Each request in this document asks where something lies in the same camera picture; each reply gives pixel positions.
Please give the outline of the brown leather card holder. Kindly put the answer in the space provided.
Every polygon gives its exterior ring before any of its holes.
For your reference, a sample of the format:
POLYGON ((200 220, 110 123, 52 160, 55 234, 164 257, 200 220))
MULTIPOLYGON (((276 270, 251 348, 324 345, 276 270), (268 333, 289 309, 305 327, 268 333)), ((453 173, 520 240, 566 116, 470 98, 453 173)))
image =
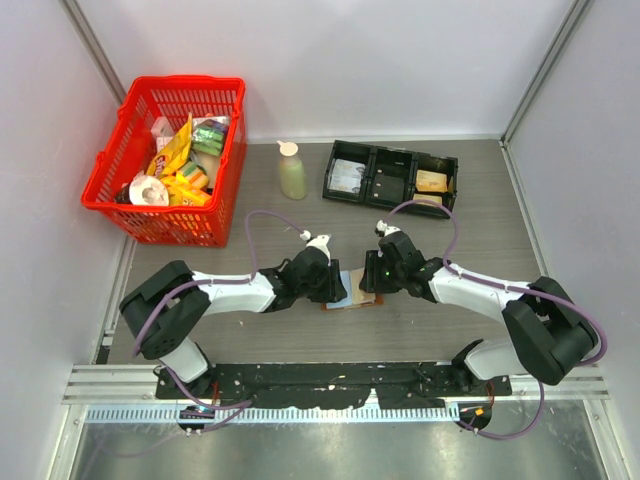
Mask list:
POLYGON ((380 306, 384 304, 383 296, 375 293, 366 293, 360 289, 359 283, 364 277, 364 269, 342 270, 340 279, 347 296, 334 303, 322 304, 323 311, 337 311, 354 308, 380 306))

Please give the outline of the pale gold credit card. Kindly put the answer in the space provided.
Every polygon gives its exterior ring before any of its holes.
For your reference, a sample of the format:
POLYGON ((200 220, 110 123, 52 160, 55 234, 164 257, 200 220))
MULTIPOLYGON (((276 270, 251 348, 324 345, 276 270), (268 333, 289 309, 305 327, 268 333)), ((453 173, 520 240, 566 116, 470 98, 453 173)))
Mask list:
POLYGON ((351 284, 351 301, 355 306, 374 303, 376 300, 375 293, 367 293, 360 287, 360 283, 364 278, 364 268, 354 269, 349 272, 349 280, 351 284))

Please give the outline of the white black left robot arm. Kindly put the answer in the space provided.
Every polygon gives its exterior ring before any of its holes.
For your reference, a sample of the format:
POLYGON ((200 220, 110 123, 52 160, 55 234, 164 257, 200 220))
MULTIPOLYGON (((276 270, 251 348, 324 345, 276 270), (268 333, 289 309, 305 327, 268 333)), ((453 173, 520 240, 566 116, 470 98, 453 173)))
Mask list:
POLYGON ((344 300, 339 262, 308 246, 292 260, 255 274, 212 275, 191 270, 182 260, 168 263, 120 303, 135 338, 134 353, 157 360, 190 397, 213 387, 213 366, 189 338, 201 318, 230 312, 271 313, 297 300, 328 304, 344 300))

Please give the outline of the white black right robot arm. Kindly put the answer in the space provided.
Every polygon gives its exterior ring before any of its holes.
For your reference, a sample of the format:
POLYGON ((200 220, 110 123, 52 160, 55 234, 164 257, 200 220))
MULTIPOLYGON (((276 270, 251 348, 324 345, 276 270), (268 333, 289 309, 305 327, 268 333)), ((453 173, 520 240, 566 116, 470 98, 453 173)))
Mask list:
POLYGON ((393 228, 365 254, 360 287, 367 293, 406 291, 434 304, 453 305, 501 323, 504 341, 477 339, 451 364, 457 391, 472 395, 498 376, 529 374, 556 385, 600 344, 593 324, 558 282, 496 279, 469 272, 448 259, 425 258, 403 231, 393 228))

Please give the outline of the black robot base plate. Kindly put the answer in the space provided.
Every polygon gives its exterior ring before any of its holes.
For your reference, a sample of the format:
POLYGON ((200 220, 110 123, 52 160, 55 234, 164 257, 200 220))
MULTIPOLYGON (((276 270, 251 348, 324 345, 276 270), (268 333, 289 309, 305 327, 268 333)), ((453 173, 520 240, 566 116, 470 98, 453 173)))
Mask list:
POLYGON ((185 385, 223 406, 358 409, 374 393, 383 409, 440 407, 446 397, 509 396, 510 380, 474 380, 462 368, 433 362, 217 364, 185 385))

